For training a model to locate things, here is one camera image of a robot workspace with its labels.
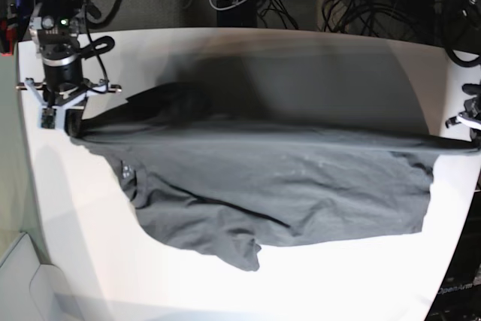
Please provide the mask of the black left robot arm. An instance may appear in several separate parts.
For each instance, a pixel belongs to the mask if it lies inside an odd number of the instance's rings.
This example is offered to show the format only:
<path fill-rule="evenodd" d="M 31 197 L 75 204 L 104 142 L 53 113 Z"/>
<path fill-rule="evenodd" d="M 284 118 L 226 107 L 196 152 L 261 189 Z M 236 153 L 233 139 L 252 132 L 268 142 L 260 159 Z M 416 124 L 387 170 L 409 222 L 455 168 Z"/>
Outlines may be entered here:
<path fill-rule="evenodd" d="M 480 67 L 480 55 L 464 60 L 455 52 L 456 40 L 450 38 L 449 23 L 460 18 L 464 22 L 464 35 L 469 29 L 480 30 L 480 0 L 440 0 L 440 42 L 449 60 L 460 68 Z M 464 110 L 449 118 L 445 127 L 464 125 L 470 129 L 470 138 L 480 144 L 480 83 L 465 83 L 461 86 L 470 98 L 464 102 Z"/>

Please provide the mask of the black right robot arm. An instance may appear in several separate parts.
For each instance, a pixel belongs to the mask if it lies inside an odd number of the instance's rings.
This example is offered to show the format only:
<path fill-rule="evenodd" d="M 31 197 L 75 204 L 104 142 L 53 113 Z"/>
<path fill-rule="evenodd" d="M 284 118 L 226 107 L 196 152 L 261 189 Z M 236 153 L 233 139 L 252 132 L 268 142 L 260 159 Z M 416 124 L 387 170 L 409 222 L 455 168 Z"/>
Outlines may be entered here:
<path fill-rule="evenodd" d="M 108 25 L 122 0 L 103 17 L 92 0 L 41 0 L 29 20 L 29 34 L 43 65 L 44 78 L 27 77 L 16 85 L 38 103 L 38 125 L 78 135 L 89 98 L 121 92 L 112 84 L 101 55 L 111 51 L 111 36 L 92 39 L 91 30 Z"/>

